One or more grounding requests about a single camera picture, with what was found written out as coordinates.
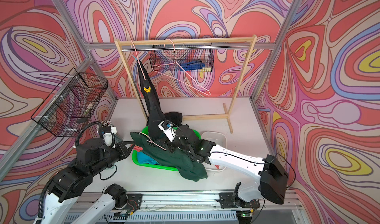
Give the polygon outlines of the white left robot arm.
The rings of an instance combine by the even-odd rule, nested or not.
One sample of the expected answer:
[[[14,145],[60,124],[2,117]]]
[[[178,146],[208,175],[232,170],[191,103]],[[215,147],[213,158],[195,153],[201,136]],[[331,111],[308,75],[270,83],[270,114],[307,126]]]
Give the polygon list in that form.
[[[99,137],[80,139],[90,127],[99,126]],[[80,130],[75,138],[76,157],[66,168],[49,179],[42,190],[38,204],[36,224],[62,224],[72,206],[83,191],[105,169],[126,159],[134,148],[133,142],[115,142],[111,127],[103,127],[99,121],[91,122]]]

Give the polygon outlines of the teal t-shirt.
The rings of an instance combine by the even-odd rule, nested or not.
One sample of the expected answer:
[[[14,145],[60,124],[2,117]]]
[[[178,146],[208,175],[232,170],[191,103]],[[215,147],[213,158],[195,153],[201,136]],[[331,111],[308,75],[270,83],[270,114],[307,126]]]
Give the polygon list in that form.
[[[137,152],[137,161],[140,164],[159,165],[159,163],[156,160],[144,154],[143,152]]]

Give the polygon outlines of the dark green t-shirt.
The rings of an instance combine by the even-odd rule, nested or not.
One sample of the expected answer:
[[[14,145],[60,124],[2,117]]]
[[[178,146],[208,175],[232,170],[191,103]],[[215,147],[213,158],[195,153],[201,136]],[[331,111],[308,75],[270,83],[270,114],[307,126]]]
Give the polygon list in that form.
[[[135,145],[142,148],[142,153],[151,157],[161,166],[176,168],[180,175],[187,180],[199,181],[208,178],[207,171],[203,164],[192,161],[182,150],[175,150],[173,153],[151,145],[147,141],[147,136],[131,132],[131,138]]]

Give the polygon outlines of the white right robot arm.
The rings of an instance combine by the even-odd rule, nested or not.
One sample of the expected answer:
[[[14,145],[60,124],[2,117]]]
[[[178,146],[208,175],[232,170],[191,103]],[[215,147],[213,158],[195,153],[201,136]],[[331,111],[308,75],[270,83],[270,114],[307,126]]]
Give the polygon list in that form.
[[[200,139],[188,126],[174,129],[173,124],[162,122],[158,128],[168,138],[168,146],[174,152],[181,149],[197,163],[223,166],[252,178],[248,183],[238,183],[235,197],[244,202],[264,198],[272,203],[285,203],[289,174],[273,155],[265,158],[243,155],[221,145]]]

